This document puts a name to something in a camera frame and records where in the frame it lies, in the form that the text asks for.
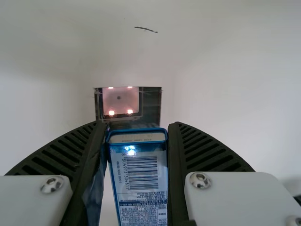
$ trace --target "blue product package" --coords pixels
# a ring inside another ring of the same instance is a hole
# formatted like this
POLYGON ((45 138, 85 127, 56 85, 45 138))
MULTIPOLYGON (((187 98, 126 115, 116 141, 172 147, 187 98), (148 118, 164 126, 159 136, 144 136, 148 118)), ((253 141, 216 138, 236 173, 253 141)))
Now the blue product package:
POLYGON ((109 167, 120 226, 167 226, 167 131, 113 130, 109 167))

